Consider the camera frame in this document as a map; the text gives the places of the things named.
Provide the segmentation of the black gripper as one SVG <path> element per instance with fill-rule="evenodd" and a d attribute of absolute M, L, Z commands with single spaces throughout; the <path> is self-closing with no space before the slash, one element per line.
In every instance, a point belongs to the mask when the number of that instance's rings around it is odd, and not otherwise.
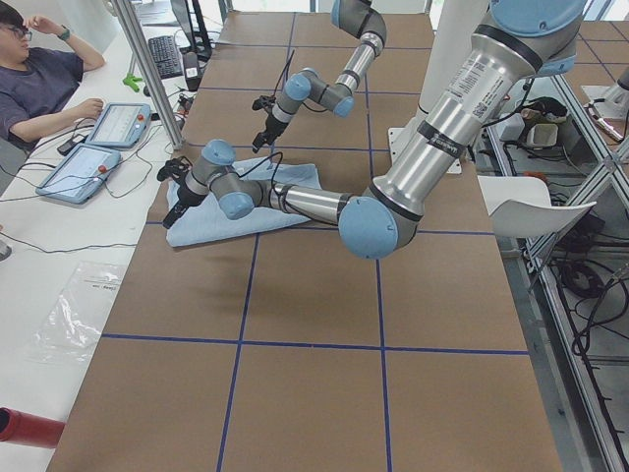
<path fill-rule="evenodd" d="M 179 186 L 177 198 L 176 204 L 162 220 L 162 226 L 166 229 L 170 229 L 190 207 L 198 207 L 202 203 L 202 194 L 191 190 L 186 184 Z"/>
<path fill-rule="evenodd" d="M 252 151 L 259 152 L 266 145 L 272 145 L 286 130 L 287 124 L 269 114 L 265 120 L 265 128 L 257 133 L 252 143 Z"/>

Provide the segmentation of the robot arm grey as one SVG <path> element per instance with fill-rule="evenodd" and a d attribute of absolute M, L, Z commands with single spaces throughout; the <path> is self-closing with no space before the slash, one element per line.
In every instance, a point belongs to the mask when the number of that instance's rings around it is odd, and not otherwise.
<path fill-rule="evenodd" d="M 336 1 L 330 21 L 358 40 L 335 81 L 329 83 L 313 68 L 291 75 L 280 92 L 257 98 L 253 110 L 264 110 L 264 128 L 253 139 L 252 149 L 272 146 L 284 133 L 299 109 L 308 101 L 337 117 L 346 117 L 355 105 L 354 94 L 374 60 L 382 53 L 387 28 L 382 15 L 370 1 Z"/>
<path fill-rule="evenodd" d="M 415 236 L 429 193 L 458 159 L 503 97 L 520 80 L 569 70 L 583 19 L 580 1 L 492 1 L 471 35 L 471 50 L 435 106 L 406 127 L 407 138 L 390 169 L 359 196 L 246 180 L 235 152 L 213 140 L 189 168 L 175 173 L 176 203 L 164 218 L 173 226 L 190 207 L 214 195 L 231 220 L 256 207 L 294 213 L 338 228 L 356 256 L 381 259 Z"/>

